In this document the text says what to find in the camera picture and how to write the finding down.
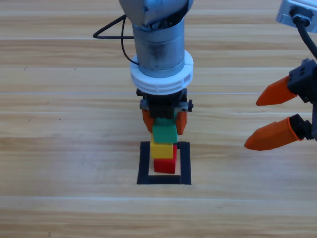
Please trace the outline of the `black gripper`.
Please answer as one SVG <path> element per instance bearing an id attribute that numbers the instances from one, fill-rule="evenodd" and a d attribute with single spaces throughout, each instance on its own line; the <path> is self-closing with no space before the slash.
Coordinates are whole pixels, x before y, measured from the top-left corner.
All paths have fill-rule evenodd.
<path id="1" fill-rule="evenodd" d="M 283 104 L 299 96 L 304 103 L 311 103 L 312 121 L 303 120 L 299 114 L 272 122 L 257 129 L 245 142 L 250 150 L 265 151 L 301 141 L 317 139 L 317 63 L 304 59 L 302 64 L 289 72 L 289 76 L 267 86 L 256 101 L 257 106 Z"/>
<path id="2" fill-rule="evenodd" d="M 173 119 L 177 112 L 177 133 L 182 135 L 187 124 L 187 112 L 191 112 L 194 107 L 192 100 L 187 101 L 187 93 L 187 88 L 168 95 L 153 95 L 137 89 L 137 96 L 143 97 L 140 101 L 140 109 L 147 130 L 153 132 L 154 118 Z"/>

